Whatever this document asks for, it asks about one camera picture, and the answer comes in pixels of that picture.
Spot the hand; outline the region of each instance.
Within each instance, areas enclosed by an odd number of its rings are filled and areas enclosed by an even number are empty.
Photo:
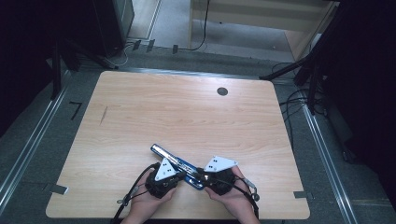
[[[235,175],[245,178],[237,166],[234,166],[232,171]],[[235,185],[248,192],[248,187],[243,182],[243,180],[236,180]],[[229,192],[222,196],[219,196],[210,188],[205,188],[205,191],[209,194],[210,199],[223,203],[228,212],[236,217],[242,224],[260,224],[260,221],[254,215],[251,203],[239,190],[232,188]]]
[[[149,173],[150,172],[146,172],[137,183],[137,186],[139,186],[139,190],[136,192],[135,195],[147,191],[145,183],[147,178],[149,177]],[[152,215],[154,215],[154,213],[157,211],[161,204],[166,203],[167,201],[172,199],[175,191],[176,188],[169,190],[161,199],[152,196],[149,192],[133,198],[131,200],[131,210],[129,212],[129,215],[121,222],[121,224],[144,223],[146,220],[152,217]]]

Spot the finger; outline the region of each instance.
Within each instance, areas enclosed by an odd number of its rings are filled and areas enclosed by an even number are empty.
[[[205,187],[205,191],[209,195],[210,199],[215,200],[215,201],[217,201],[219,199],[219,195],[212,189]]]
[[[165,194],[165,196],[163,196],[163,200],[164,200],[165,202],[171,200],[172,197],[173,197],[173,195],[174,195],[175,192],[176,192],[176,189],[177,189],[177,188],[172,188],[172,189],[170,189],[170,190]]]
[[[231,168],[231,170],[233,171],[233,173],[234,173],[235,175],[237,175],[237,176],[239,176],[239,177],[241,177],[241,178],[245,178],[238,166],[233,166],[233,167]]]
[[[145,172],[145,173],[142,175],[142,178],[140,178],[139,182],[137,182],[137,185],[139,186],[139,185],[145,184],[146,181],[147,181],[147,179],[148,179],[148,177],[149,177],[149,174],[151,174],[151,173],[152,173],[151,170]]]

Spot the wooden table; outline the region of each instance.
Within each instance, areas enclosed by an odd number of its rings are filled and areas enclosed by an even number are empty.
[[[271,82],[122,72],[100,76],[57,182],[69,191],[52,194],[47,215],[113,217],[116,201],[161,160],[154,143],[197,167],[214,155],[238,161],[258,188],[260,218],[309,217],[306,199],[293,194],[303,186]],[[232,217],[181,181],[153,218]]]

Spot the wire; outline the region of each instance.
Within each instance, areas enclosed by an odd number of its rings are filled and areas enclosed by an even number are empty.
[[[142,193],[139,193],[139,194],[134,195],[134,197],[132,197],[131,200],[134,199],[134,198],[137,197],[137,196],[140,196],[140,195],[142,195],[142,194],[145,194],[145,193],[149,192],[150,190],[151,190],[151,189],[148,189],[148,190],[146,190],[146,191],[144,191],[144,192],[142,192]]]
[[[105,58],[105,60],[108,61],[109,63],[115,65],[115,66],[123,66],[123,65],[127,64],[127,63],[128,63],[129,57],[128,57],[128,54],[126,53],[126,50],[127,50],[129,47],[133,46],[133,45],[134,45],[134,43],[133,43],[132,45],[126,46],[126,47],[123,49],[123,52],[124,52],[124,55],[125,55],[125,58],[126,58],[126,60],[125,60],[124,63],[113,63],[113,62],[111,62],[108,58]]]
[[[137,196],[143,194],[143,193],[140,193],[140,194],[138,194],[138,195],[135,195],[134,197],[131,197],[132,192],[134,191],[134,188],[137,186],[137,183],[140,181],[140,179],[143,177],[143,175],[144,175],[149,169],[151,169],[151,168],[154,168],[154,169],[155,169],[155,168],[158,168],[159,166],[160,166],[160,163],[159,163],[159,162],[154,163],[154,164],[151,164],[150,166],[148,166],[148,167],[142,172],[142,174],[140,174],[140,176],[136,179],[136,181],[135,181],[134,184],[132,185],[132,187],[131,187],[131,189],[129,190],[129,192],[128,192],[128,193],[125,195],[125,197],[123,198],[119,210],[117,211],[116,215],[115,215],[115,216],[113,217],[113,219],[111,220],[111,223],[112,223],[112,224],[116,223],[116,222],[119,220],[119,217],[120,217],[120,214],[121,214],[123,208],[124,208],[125,206],[128,205],[128,202],[131,201],[132,198],[137,197]]]
[[[294,135],[293,135],[293,128],[291,126],[290,117],[293,116],[294,114],[298,113],[308,103],[306,97],[297,97],[297,98],[292,99],[292,96],[300,91],[309,91],[309,89],[297,90],[297,91],[293,92],[288,97],[288,100],[286,102],[279,103],[279,106],[282,106],[282,105],[286,106],[286,109],[284,111],[282,111],[282,115],[284,115],[286,113],[286,117],[284,118],[284,121],[287,122],[288,126],[289,126],[290,144],[291,144],[291,150],[293,152],[294,152]],[[292,113],[290,113],[290,109],[297,105],[299,105],[300,107],[298,107],[298,109],[296,109]],[[315,109],[316,113],[323,115],[323,116],[327,116],[326,109],[323,109],[323,111],[318,111],[316,108],[316,105],[323,105],[323,99],[314,99],[314,109]]]
[[[188,50],[188,51],[194,51],[194,50],[198,50],[204,43],[206,40],[206,23],[207,23],[207,12],[209,11],[209,3],[210,0],[207,0],[207,5],[206,5],[206,14],[205,14],[205,23],[204,23],[204,39],[201,42],[201,45],[195,49],[181,49],[181,50]]]
[[[216,180],[216,181],[219,181],[220,183],[229,185],[229,186],[231,186],[231,187],[233,187],[233,188],[239,190],[241,193],[243,193],[243,194],[245,195],[245,197],[247,198],[247,200],[248,200],[248,201],[251,203],[251,205],[253,206],[254,215],[256,216],[257,219],[259,219],[259,206],[257,206],[256,202],[253,200],[252,196],[251,196],[248,192],[242,190],[241,188],[239,188],[239,187],[236,186],[235,184],[229,183],[229,182],[227,182],[227,181],[220,180],[220,179],[216,179],[216,178],[213,178],[213,177],[211,177],[211,179]]]
[[[281,64],[285,64],[285,63],[277,63],[277,64],[275,64],[273,67],[272,67],[272,73],[274,73],[274,69],[277,67],[277,66],[279,66],[279,65],[281,65]]]
[[[251,194],[250,186],[247,184],[247,182],[244,181],[244,178],[239,177],[239,176],[237,176],[237,175],[236,175],[236,177],[237,177],[237,178],[236,178],[235,180],[242,180],[242,182],[247,186],[248,191],[249,191],[250,194]]]

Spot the black cable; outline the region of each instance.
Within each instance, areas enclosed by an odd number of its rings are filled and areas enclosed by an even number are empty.
[[[142,172],[142,174],[140,174],[140,176],[136,179],[136,181],[135,181],[134,184],[132,185],[132,187],[131,187],[131,189],[129,190],[129,192],[128,192],[128,193],[125,195],[125,197],[123,198],[119,210],[117,211],[116,215],[113,217],[113,219],[112,219],[111,222],[110,222],[111,224],[115,224],[117,221],[119,221],[119,217],[120,217],[120,214],[121,214],[123,208],[124,208],[125,206],[128,205],[128,202],[129,202],[129,201],[131,201],[131,199],[132,199],[132,192],[134,191],[134,188],[136,187],[137,183],[140,181],[140,179],[142,178],[142,176],[143,176],[149,169],[151,169],[151,168],[158,168],[159,166],[160,166],[160,163],[159,163],[159,162],[154,163],[154,164],[151,164],[150,166],[148,166],[148,168],[146,168],[146,169]]]
[[[134,198],[137,197],[137,196],[140,196],[140,195],[142,195],[142,194],[145,194],[145,193],[149,192],[150,190],[151,190],[151,189],[148,189],[148,190],[146,190],[146,191],[144,191],[144,192],[142,192],[142,193],[139,193],[139,194],[134,195],[134,197],[132,197],[131,200],[134,199]]]
[[[294,111],[293,113],[289,114],[289,115],[288,115],[285,119],[283,119],[283,120],[286,121],[286,120],[290,119],[290,117],[291,117],[292,115],[298,113],[305,105],[306,105],[306,103],[303,103],[302,105],[300,105],[300,107],[299,107],[296,111]]]
[[[277,64],[275,64],[275,65],[272,67],[272,69],[271,69],[272,73],[274,73],[274,69],[275,69],[277,66],[281,65],[281,64],[285,64],[285,63],[277,63]]]
[[[205,39],[206,39],[206,22],[207,22],[207,12],[209,11],[209,3],[210,3],[210,0],[207,0],[206,14],[205,14],[205,23],[204,23],[204,39],[202,40],[201,45],[198,48],[195,48],[195,49],[184,49],[184,50],[189,50],[189,51],[198,50],[205,43]]]
[[[291,109],[292,107],[295,107],[297,105],[301,105],[301,104],[305,104],[305,102],[294,102],[294,105],[289,106],[289,108],[285,109],[284,111],[282,111],[282,115],[284,115],[286,112],[288,112],[289,109]]]
[[[245,186],[248,188],[248,191],[249,191],[250,194],[251,194],[250,186],[248,185],[247,182],[244,181],[245,178],[241,178],[241,177],[239,177],[239,176],[237,176],[237,175],[236,175],[236,177],[237,177],[236,180],[242,180],[242,182],[244,182]]]
[[[295,92],[293,92],[289,97],[288,97],[288,100],[286,101],[286,117],[287,117],[287,121],[288,121],[288,124],[289,124],[289,129],[290,129],[290,134],[289,134],[289,136],[290,136],[290,144],[291,144],[291,150],[294,152],[294,136],[293,136],[293,129],[292,129],[292,126],[291,126],[291,121],[290,121],[290,119],[289,119],[289,117],[290,117],[290,114],[289,114],[289,110],[288,110],[288,108],[289,108],[289,103],[290,103],[290,100],[291,100],[291,97],[294,95],[294,94],[296,94],[297,92],[300,92],[300,91],[306,91],[306,89],[301,89],[301,90],[297,90],[297,91],[295,91]]]
[[[259,77],[259,79],[260,80],[271,81],[274,78],[283,76],[284,74],[288,73],[289,71],[293,71],[296,68],[299,68],[299,67],[304,68],[304,64],[309,60],[310,57],[311,57],[311,55],[308,54],[306,57],[300,59],[299,61],[297,61],[295,63],[291,63],[288,66],[286,66],[284,68],[281,68],[280,70],[278,70],[278,71],[276,71],[276,72],[274,72],[274,73],[272,73],[270,75],[267,75],[267,76],[264,76],[264,77]]]
[[[254,215],[256,216],[257,219],[259,219],[259,206],[257,206],[256,201],[253,200],[252,196],[251,196],[248,192],[242,190],[241,188],[239,188],[239,187],[236,186],[235,184],[232,184],[232,183],[229,183],[229,182],[220,180],[220,179],[216,179],[216,178],[213,178],[213,177],[211,177],[211,179],[212,179],[212,180],[215,180],[215,181],[219,181],[220,183],[229,185],[229,186],[231,186],[231,187],[233,187],[233,188],[239,190],[243,195],[245,195],[245,197],[247,198],[247,200],[251,203],[251,205],[253,206]]]
[[[291,100],[289,101],[289,103],[300,103],[301,100],[306,100],[306,99],[307,99],[306,97],[294,98],[294,99],[291,99]],[[282,103],[279,103],[279,105],[285,105],[286,103],[287,103],[287,101],[282,102]]]

